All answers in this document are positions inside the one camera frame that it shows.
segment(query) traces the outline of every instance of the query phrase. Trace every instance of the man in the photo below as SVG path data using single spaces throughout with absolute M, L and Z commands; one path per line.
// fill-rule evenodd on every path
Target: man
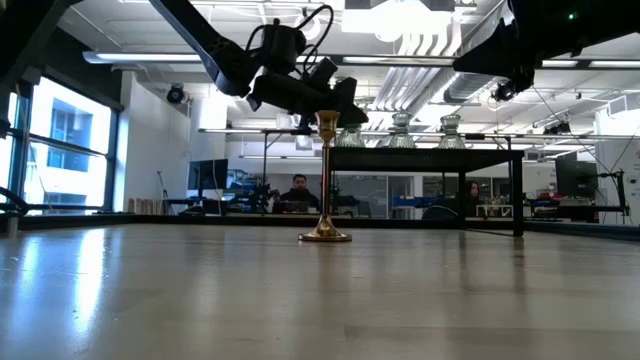
M 273 204 L 274 213 L 282 213 L 285 211 L 286 206 L 283 202 L 308 203 L 309 207 L 315 208 L 320 206 L 320 200 L 307 189 L 307 177 L 302 174 L 293 176 L 293 188 L 291 190 L 280 196 L 276 196 Z

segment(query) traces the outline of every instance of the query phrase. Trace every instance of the woman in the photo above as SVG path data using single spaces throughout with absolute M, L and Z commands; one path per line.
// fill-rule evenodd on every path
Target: woman
M 465 215 L 467 217 L 485 216 L 484 209 L 476 212 L 478 205 L 484 205 L 480 200 L 480 186 L 475 181 L 467 181 L 466 183 L 466 195 L 465 195 Z

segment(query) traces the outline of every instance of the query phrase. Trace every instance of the black metal table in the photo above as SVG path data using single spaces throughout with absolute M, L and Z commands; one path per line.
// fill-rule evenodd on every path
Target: black metal table
M 513 203 L 513 235 L 522 236 L 522 158 L 519 150 L 444 150 L 444 149 L 384 149 L 332 148 L 329 169 L 334 171 L 437 172 L 458 174 L 458 224 L 465 227 L 467 173 L 509 163 L 511 200 Z

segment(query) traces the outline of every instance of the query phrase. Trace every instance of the table leg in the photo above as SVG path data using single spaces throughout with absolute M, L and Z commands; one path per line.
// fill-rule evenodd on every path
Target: table leg
M 522 209 L 522 159 L 513 161 L 513 236 L 522 236 L 524 233 L 524 217 Z
M 458 226 L 465 228 L 465 218 L 467 210 L 467 174 L 465 172 L 458 173 Z

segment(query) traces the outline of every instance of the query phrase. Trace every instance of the table surface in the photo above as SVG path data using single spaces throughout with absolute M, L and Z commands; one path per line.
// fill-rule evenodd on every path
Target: table surface
M 471 172 L 522 160 L 521 150 L 332 148 L 333 171 Z
M 0 239 L 0 359 L 637 360 L 637 244 L 127 225 Z

